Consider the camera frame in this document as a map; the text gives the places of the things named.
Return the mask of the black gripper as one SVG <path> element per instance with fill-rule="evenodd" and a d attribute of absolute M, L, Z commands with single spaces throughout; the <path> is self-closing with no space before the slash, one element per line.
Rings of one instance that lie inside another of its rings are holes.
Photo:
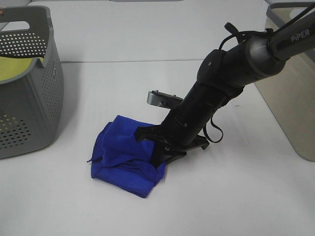
<path fill-rule="evenodd" d="M 232 95 L 233 87 L 228 84 L 196 82 L 160 125 L 138 127 L 134 133 L 136 141 L 156 142 L 149 163 L 157 169 L 163 163 L 167 165 L 185 157 L 187 150 L 207 147 L 209 143 L 205 138 L 200 141 L 195 138 Z"/>

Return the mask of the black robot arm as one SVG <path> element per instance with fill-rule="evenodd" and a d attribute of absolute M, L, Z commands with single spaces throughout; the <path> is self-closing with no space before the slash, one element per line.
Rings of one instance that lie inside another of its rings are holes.
<path fill-rule="evenodd" d="M 159 167 L 184 157 L 189 150 L 206 149 L 211 138 L 199 133 L 206 131 L 219 108 L 239 96 L 246 85 L 279 74 L 288 59 L 313 49 L 314 8 L 310 4 L 278 30 L 238 31 L 227 23 L 225 28 L 237 45 L 228 51 L 215 49 L 203 60 L 185 98 L 150 91 L 147 102 L 169 110 L 161 124 L 135 131 L 137 141 L 155 143 L 151 164 Z"/>

